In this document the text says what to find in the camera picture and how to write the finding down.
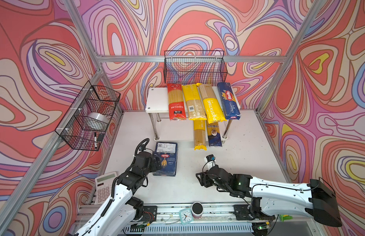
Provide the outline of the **dark blue Barilla pasta box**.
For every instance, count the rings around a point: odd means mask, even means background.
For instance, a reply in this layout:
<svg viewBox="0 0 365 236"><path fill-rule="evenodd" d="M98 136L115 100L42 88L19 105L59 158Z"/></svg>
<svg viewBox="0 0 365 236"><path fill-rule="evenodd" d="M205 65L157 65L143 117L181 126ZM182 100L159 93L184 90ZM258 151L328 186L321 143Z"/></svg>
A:
<svg viewBox="0 0 365 236"><path fill-rule="evenodd" d="M178 144L175 142L157 142L155 154L160 158L161 169L154 176L175 177L177 172Z"/></svg>

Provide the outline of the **clear blue spaghetti pack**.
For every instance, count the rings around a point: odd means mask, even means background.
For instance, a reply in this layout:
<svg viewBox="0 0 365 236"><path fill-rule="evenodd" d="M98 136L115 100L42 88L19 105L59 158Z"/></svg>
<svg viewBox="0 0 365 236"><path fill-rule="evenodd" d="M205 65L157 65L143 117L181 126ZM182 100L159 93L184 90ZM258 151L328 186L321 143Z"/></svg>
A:
<svg viewBox="0 0 365 236"><path fill-rule="evenodd" d="M218 122L209 124L206 122L208 141L210 147L222 147L221 135Z"/></svg>

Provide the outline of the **red spaghetti pack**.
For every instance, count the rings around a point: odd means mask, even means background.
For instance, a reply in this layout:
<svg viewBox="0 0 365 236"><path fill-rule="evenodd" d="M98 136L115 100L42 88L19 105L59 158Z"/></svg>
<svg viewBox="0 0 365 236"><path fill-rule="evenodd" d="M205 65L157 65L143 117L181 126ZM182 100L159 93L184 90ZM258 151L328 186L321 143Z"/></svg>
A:
<svg viewBox="0 0 365 236"><path fill-rule="evenodd" d="M180 84L167 84L167 90L170 120L186 120L182 86Z"/></svg>

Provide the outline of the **yellow Pastatime spaghetti pack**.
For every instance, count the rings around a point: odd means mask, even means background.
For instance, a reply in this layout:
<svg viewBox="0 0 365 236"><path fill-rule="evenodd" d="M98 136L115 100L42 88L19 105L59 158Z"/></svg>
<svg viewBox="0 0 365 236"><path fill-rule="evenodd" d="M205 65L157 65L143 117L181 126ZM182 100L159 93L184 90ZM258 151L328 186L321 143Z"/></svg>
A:
<svg viewBox="0 0 365 236"><path fill-rule="evenodd" d="M207 150L206 147L206 121L193 121L194 149Z"/></svg>
<svg viewBox="0 0 365 236"><path fill-rule="evenodd" d="M197 83L205 108L207 121L209 124L223 122L226 120L220 107L219 101L214 93L213 87L208 84Z"/></svg>

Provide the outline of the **blue Barilla spaghetti pack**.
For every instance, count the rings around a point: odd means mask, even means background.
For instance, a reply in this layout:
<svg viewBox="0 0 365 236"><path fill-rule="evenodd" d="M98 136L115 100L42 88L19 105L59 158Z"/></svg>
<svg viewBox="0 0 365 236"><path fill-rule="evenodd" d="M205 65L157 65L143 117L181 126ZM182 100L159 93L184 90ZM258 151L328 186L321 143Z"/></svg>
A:
<svg viewBox="0 0 365 236"><path fill-rule="evenodd" d="M239 120L241 118L241 113L239 111L231 84L228 82L219 82L217 84L217 88L221 96L222 108L225 118L227 120Z"/></svg>

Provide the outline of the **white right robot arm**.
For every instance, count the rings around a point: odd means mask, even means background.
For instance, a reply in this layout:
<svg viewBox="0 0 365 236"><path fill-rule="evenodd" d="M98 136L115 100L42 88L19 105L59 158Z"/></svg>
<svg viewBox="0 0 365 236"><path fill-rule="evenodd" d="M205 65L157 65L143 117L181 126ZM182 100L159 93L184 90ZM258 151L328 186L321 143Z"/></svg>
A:
<svg viewBox="0 0 365 236"><path fill-rule="evenodd" d="M250 219L263 216L299 215L329 227L343 223L336 193L325 181L311 179L308 183L281 183L251 175L231 174L218 165L196 174L201 186L216 187L231 197L249 198Z"/></svg>

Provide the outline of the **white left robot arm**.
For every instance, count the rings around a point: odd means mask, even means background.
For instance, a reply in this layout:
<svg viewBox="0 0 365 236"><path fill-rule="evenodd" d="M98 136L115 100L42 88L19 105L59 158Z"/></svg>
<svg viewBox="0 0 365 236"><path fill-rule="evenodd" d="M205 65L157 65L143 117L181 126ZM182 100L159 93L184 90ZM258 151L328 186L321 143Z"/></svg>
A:
<svg viewBox="0 0 365 236"><path fill-rule="evenodd" d="M76 236L116 236L131 221L144 215L144 202L134 197L145 187L149 173L161 169L156 154L142 151L135 155L132 164L112 183L111 194L97 212L83 225Z"/></svg>

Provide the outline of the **white two-tier shelf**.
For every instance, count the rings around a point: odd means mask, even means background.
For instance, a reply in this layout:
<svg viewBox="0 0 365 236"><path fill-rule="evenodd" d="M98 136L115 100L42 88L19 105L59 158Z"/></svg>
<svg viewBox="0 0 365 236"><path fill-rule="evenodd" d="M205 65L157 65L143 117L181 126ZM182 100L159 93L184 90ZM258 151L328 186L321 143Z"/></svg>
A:
<svg viewBox="0 0 365 236"><path fill-rule="evenodd" d="M145 112L149 115L155 141L193 141L193 121L171 121L169 119L167 88L148 90Z"/></svg>

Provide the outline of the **white calculator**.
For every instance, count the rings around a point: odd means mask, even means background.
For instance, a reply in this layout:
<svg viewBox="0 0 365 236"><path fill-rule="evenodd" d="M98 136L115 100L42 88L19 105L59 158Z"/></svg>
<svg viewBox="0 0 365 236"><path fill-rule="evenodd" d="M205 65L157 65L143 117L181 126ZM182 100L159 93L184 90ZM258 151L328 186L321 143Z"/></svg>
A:
<svg viewBox="0 0 365 236"><path fill-rule="evenodd" d="M118 176L117 172L110 172L95 178L96 194L95 205L101 205L111 195L112 183L115 177Z"/></svg>

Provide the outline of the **black round speaker can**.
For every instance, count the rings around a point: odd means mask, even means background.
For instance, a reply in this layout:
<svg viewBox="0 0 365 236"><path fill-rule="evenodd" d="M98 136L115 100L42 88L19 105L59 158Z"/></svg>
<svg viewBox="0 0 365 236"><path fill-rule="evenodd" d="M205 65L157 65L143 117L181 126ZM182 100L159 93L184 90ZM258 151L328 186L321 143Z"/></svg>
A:
<svg viewBox="0 0 365 236"><path fill-rule="evenodd" d="M195 202L191 206L191 213L193 218L198 219L201 218L203 215L203 205L200 202Z"/></svg>

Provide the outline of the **black marker pen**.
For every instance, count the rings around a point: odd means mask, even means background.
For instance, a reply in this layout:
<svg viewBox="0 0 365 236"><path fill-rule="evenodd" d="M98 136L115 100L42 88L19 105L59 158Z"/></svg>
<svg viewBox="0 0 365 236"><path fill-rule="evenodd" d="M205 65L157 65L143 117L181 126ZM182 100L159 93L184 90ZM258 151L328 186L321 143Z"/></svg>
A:
<svg viewBox="0 0 365 236"><path fill-rule="evenodd" d="M94 148L97 149L98 148L98 144L97 144L97 133L94 133Z"/></svg>

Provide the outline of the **green snack packet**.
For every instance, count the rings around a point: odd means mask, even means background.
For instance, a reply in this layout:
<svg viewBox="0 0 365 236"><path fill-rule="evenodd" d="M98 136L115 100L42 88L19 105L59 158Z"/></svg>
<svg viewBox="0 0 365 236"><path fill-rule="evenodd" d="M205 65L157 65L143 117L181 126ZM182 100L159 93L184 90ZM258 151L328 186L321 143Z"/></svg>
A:
<svg viewBox="0 0 365 236"><path fill-rule="evenodd" d="M293 217L291 215L279 215L279 217L280 217L281 222L293 219Z"/></svg>

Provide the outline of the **silver tape roll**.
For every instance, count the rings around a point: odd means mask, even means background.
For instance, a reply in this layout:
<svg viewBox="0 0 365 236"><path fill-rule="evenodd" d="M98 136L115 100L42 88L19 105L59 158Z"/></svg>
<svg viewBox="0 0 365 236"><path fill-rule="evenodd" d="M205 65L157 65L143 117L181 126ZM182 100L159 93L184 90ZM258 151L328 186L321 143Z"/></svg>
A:
<svg viewBox="0 0 365 236"><path fill-rule="evenodd" d="M103 123L109 123L109 119L107 118L107 116L101 114L101 113L97 113L97 112L91 112L88 115L89 118L92 118L94 120L97 120L99 122L103 122Z"/></svg>

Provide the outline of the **teal alarm clock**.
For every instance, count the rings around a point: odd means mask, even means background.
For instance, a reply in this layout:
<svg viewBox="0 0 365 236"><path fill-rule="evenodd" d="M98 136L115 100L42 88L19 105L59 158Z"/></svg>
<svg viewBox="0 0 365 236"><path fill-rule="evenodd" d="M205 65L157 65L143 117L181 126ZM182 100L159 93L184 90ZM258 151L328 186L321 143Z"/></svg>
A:
<svg viewBox="0 0 365 236"><path fill-rule="evenodd" d="M194 217L192 215L190 208L185 208L185 209L181 210L179 212L179 217L180 217L180 223L182 225L189 224L194 220Z"/></svg>

